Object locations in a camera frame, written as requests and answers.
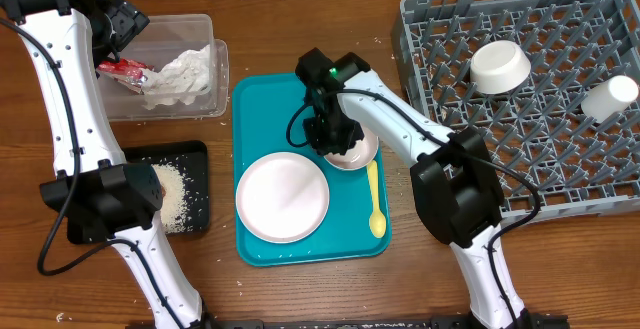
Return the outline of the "black tray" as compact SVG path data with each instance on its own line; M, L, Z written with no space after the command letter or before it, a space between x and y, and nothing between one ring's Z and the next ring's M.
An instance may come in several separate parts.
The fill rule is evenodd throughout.
M210 223L207 148L201 141L186 141L127 148L122 163L101 160L96 170L83 173L68 212L67 239L98 243L119 230L148 228L155 214L161 221L162 189L153 164L173 165L185 177L190 218L184 231L169 235L205 231Z

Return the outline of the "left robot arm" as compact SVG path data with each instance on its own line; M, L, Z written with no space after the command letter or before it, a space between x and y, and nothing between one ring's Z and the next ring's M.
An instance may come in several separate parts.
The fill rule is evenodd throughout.
M154 327L215 327L166 237L157 174L126 159L98 90L97 67L117 62L148 17L126 0L1 0L1 7L2 25L29 52L53 140L56 178L40 194L58 216L38 272L64 273L111 247L145 295Z

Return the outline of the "yellow plastic spoon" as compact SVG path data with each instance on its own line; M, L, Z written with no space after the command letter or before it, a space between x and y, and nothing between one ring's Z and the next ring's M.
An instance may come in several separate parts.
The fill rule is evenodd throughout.
M379 195L379 177L378 177L378 164L375 160L372 160L366 167L367 176L369 181L371 199L372 199L372 213L369 217L369 227L371 233L376 238L382 238L386 234L386 217L380 209L380 195Z

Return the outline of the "white napkin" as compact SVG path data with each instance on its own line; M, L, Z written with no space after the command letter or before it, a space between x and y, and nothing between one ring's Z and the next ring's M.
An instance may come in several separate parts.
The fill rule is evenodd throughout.
M144 107L147 110L154 109L157 105L173 105L175 98L168 95L183 90L185 77L176 71L154 72L148 69L142 70L145 80L141 85L145 98Z
M209 84L210 46L187 50L163 68L168 93L198 92Z

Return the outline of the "white cup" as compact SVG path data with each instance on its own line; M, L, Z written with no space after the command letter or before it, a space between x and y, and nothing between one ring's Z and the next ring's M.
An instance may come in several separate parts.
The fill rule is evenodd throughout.
M617 75L589 89L581 109L585 115L602 123L611 115L624 111L638 95L638 84L631 77Z

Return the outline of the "clear plastic bin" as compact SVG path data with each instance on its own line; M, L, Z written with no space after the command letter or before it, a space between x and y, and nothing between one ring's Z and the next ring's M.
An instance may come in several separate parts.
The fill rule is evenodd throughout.
M219 117L228 102L229 60L227 45L214 37L213 23L206 14L152 16L146 28L121 52L120 58L163 68L187 50L210 46L209 84L198 92L169 94L173 105L144 107L143 93L99 74L98 84L107 117L111 121L149 121L179 118Z

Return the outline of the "teal serving tray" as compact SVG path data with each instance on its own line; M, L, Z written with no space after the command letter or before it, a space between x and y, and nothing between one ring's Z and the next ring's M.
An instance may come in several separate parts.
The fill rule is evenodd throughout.
M388 247L391 227L381 238L372 234L372 200L365 169L335 168L310 147L294 148L286 141L287 125L303 104L305 87L295 74L248 77L232 94L234 183L261 157L276 152L300 154L316 164L328 181L328 213L312 234L291 244L269 243L236 220L236 248L256 267L311 263L376 256Z

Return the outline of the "large white plate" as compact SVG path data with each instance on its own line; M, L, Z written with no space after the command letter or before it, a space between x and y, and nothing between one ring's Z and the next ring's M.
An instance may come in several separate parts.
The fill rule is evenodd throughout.
M242 174L235 193L239 218L255 237L275 244L300 241L319 228L330 203L328 181L310 159L268 154Z

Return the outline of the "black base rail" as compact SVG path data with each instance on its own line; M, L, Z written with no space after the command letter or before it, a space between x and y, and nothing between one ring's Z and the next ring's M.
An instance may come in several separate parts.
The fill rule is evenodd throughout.
M434 316L429 320L386 320L386 321L320 321L265 323L261 320L218 321L203 327L214 329L471 329L481 328L471 314ZM525 313L524 321L518 328L569 329L568 317L564 315L543 315Z

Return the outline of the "grey dishwasher rack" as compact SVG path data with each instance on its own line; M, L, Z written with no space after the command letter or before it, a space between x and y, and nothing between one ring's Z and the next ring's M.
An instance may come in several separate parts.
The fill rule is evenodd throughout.
M392 40L411 105L479 132L496 163L539 188L540 220L638 209L638 104L602 122L581 108L597 85L638 77L636 0L401 0ZM518 44L531 71L484 95L471 59L498 40Z

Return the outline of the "red snack wrapper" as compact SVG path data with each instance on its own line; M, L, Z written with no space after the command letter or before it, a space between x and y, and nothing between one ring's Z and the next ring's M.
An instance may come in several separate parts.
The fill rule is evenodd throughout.
M126 58L121 58L118 62L105 60L97 67L99 74L125 85L136 94L142 93L142 85L147 80L145 72L153 69L153 66Z

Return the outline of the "spilled rice pile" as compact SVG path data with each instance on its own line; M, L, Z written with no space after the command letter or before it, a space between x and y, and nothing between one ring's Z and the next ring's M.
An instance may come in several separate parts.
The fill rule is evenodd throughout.
M161 221L168 234L187 228L189 207L185 177L177 167L170 164L153 164L162 189Z

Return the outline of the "pale green bowl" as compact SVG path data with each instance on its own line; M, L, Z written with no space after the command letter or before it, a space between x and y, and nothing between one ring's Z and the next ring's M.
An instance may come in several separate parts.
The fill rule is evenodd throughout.
M471 57L470 80L481 94L506 93L525 82L531 62L521 47L508 40L490 42Z

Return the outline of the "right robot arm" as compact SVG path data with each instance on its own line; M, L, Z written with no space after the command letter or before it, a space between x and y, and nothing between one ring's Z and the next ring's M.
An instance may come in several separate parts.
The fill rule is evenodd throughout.
M470 293L478 328L521 328L527 311L502 252L501 168L472 129L435 123L394 94L354 53L333 61L314 48L295 74L306 88L305 143L320 155L344 155L370 130L409 167L416 212L449 246Z

